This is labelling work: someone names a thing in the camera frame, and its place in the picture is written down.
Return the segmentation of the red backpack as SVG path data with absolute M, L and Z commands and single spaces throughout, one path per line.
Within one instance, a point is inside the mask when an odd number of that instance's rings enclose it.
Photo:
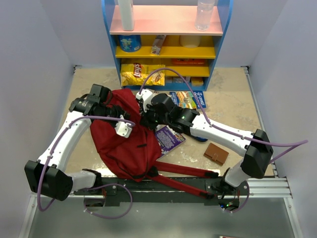
M 110 105 L 119 105 L 130 114 L 130 121 L 136 125 L 128 138 L 115 134 L 108 122 L 92 122 L 91 136 L 96 150 L 105 165 L 118 178 L 140 182 L 144 178 L 187 192 L 205 199 L 212 199 L 214 194 L 190 185 L 172 180 L 158 174 L 159 170 L 197 176 L 208 179 L 218 177 L 217 173 L 186 166 L 158 162 L 161 148 L 154 132 L 140 125 L 139 105 L 128 88 L 113 90 Z

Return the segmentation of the brown leather wallet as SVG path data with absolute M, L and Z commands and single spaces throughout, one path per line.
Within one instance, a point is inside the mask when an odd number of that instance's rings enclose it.
M 206 151 L 204 152 L 204 157 L 210 159 L 220 166 L 226 162 L 228 155 L 229 153 L 227 151 L 212 143 L 208 145 Z

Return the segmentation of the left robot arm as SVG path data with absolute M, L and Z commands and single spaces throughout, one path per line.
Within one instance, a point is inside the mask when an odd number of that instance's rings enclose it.
M 108 122 L 115 134 L 129 137 L 134 123 L 120 106 L 110 106 L 110 89 L 93 84 L 90 93 L 76 98 L 70 105 L 64 124 L 48 149 L 36 160 L 28 161 L 25 174 L 32 192 L 64 201 L 70 193 L 86 189 L 98 194 L 103 188 L 97 172 L 84 169 L 66 174 L 69 157 L 92 122 Z

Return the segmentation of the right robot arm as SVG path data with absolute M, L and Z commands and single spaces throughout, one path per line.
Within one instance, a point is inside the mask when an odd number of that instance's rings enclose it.
M 155 129 L 159 125 L 167 125 L 177 133 L 218 143 L 242 157 L 239 163 L 225 173 L 220 183 L 223 193 L 231 195 L 249 178 L 264 177 L 273 148 L 263 130 L 250 132 L 226 126 L 194 109 L 177 106 L 165 93 L 154 94 L 150 90 L 142 90 L 136 94 L 136 100 L 140 106 L 140 123 L 143 126 Z

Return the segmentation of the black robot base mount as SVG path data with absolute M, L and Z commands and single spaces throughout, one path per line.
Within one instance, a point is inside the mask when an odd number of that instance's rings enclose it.
M 116 177 L 102 178 L 102 184 L 108 184 L 109 187 L 97 190 L 82 189 L 75 191 L 74 194 L 86 198 L 104 198 L 106 206 L 118 206 L 120 202 L 130 202 L 131 198 L 135 203 L 200 203 L 205 206 L 218 206 L 220 202 L 222 204 L 230 202 L 235 205 L 241 204 L 241 199 L 250 192 L 246 182 L 240 184 L 236 192 L 225 194 L 215 190 L 215 186 L 221 181 L 221 178 L 172 177 L 172 179 L 215 194 L 215 198 L 198 197 L 149 179 L 135 182 Z

